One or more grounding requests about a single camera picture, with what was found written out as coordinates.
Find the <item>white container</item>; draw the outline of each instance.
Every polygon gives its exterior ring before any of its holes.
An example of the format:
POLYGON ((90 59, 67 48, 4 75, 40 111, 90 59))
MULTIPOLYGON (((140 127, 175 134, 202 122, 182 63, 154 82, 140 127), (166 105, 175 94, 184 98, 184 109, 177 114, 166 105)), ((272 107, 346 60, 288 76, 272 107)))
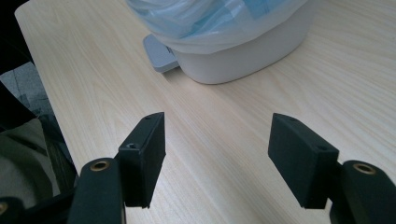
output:
POLYGON ((245 77, 282 59, 303 42, 319 1, 308 0, 286 21, 245 44, 212 54, 173 52, 181 69, 197 82, 219 84, 245 77))

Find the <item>transparent plastic bag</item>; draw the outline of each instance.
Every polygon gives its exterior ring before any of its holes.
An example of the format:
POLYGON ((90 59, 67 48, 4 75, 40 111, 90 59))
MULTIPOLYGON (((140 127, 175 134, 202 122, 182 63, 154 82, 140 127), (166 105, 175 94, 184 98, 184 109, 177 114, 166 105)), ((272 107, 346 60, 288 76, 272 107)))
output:
POLYGON ((166 46, 209 54, 259 37, 307 0, 126 0, 166 46))

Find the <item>wood grain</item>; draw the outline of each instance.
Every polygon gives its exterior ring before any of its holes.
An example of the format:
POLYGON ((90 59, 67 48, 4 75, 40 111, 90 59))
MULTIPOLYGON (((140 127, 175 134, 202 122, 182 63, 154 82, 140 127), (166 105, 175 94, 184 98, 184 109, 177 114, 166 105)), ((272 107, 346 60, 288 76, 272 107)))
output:
POLYGON ((129 223, 330 223, 299 207, 267 156, 275 112, 396 182, 394 1, 327 0, 297 50, 221 85, 154 72, 149 31, 122 0, 31 0, 16 16, 78 169, 165 112, 151 208, 128 208, 129 223))

